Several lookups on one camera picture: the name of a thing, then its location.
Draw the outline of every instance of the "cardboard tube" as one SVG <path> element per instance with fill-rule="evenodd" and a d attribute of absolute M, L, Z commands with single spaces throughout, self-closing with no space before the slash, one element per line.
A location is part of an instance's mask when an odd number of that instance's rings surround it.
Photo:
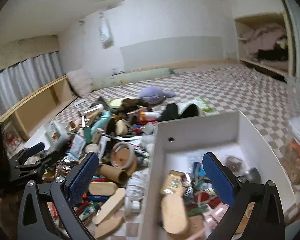
<path fill-rule="evenodd" d="M 128 180 L 128 175 L 125 170 L 115 168 L 110 165 L 102 164 L 98 169 L 98 174 L 105 176 L 107 179 L 110 179 L 119 184 L 124 184 Z"/>

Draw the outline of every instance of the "hanging white object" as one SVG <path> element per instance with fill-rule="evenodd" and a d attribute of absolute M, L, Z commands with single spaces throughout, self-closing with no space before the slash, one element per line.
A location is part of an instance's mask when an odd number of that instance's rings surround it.
<path fill-rule="evenodd" d="M 102 43 L 108 43 L 112 41 L 112 34 L 110 31 L 110 25 L 103 13 L 100 13 L 100 40 Z"/>

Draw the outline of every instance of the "checkered bedding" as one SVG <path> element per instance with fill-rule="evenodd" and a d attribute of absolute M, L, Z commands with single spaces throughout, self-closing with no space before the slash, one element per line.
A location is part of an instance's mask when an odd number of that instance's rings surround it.
<path fill-rule="evenodd" d="M 155 106 L 154 111 L 163 111 L 168 103 L 186 102 L 195 97 L 204 98 L 210 107 L 219 113 L 239 109 L 259 130 L 276 156 L 282 157 L 281 152 L 288 134 L 287 120 L 291 115 L 288 85 L 244 65 L 211 69 L 206 72 L 189 71 L 154 80 L 104 88 L 92 92 L 86 102 L 74 106 L 80 100 L 76 99 L 54 120 L 69 122 L 76 119 L 77 111 L 87 109 L 99 96 L 106 100 L 136 97 L 142 88 L 150 85 L 176 93 L 174 98 L 167 98 L 165 102 Z M 285 214 L 286 222 L 291 221 L 300 211 L 300 185 L 292 185 L 292 188 L 297 201 Z M 138 216 L 132 222 L 127 221 L 107 240 L 137 239 L 138 222 Z"/>

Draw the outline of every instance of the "gray round object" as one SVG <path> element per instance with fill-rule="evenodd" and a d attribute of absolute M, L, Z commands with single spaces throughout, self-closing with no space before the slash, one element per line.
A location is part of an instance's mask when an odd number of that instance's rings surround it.
<path fill-rule="evenodd" d="M 61 183 L 61 182 L 63 182 L 64 180 L 65 180 L 65 178 L 62 177 L 62 176 L 56 178 L 56 182 L 57 182 L 57 183 Z"/>
<path fill-rule="evenodd" d="M 250 183 L 261 183 L 261 176 L 256 168 L 251 168 L 242 174 L 242 176 L 244 176 Z"/>
<path fill-rule="evenodd" d="M 84 149 L 84 151 L 86 153 L 89 153 L 89 152 L 94 152 L 94 153 L 97 153 L 98 152 L 98 145 L 95 144 L 95 143 L 91 143 L 89 145 L 87 145 Z"/>
<path fill-rule="evenodd" d="M 240 181 L 241 183 L 246 183 L 247 182 L 247 179 L 244 177 L 244 176 L 240 176 L 238 178 L 238 181 Z"/>
<path fill-rule="evenodd" d="M 33 181 L 33 180 L 29 180 L 29 181 L 27 182 L 27 186 L 28 186 L 28 187 L 31 187 L 33 184 L 34 184 L 34 181 Z"/>
<path fill-rule="evenodd" d="M 274 186 L 275 186 L 275 183 L 274 183 L 272 180 L 269 180 L 269 181 L 268 181 L 268 185 L 269 185 L 270 187 L 274 187 Z"/>

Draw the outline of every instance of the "blue gripper pad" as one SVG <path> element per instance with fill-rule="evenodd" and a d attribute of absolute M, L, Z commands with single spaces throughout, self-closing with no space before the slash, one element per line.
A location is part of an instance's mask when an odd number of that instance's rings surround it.
<path fill-rule="evenodd" d="M 79 203 L 82 199 L 83 193 L 88 190 L 91 179 L 99 166 L 98 155 L 90 152 L 81 164 L 79 165 L 81 166 L 80 171 L 74 177 L 72 183 L 68 186 L 68 201 L 70 206 L 74 206 L 75 204 Z"/>
<path fill-rule="evenodd" d="M 234 186 L 221 170 L 224 167 L 213 153 L 206 153 L 202 159 L 202 166 L 207 173 L 211 184 L 215 188 L 218 196 L 224 204 L 232 206 L 234 204 Z"/>

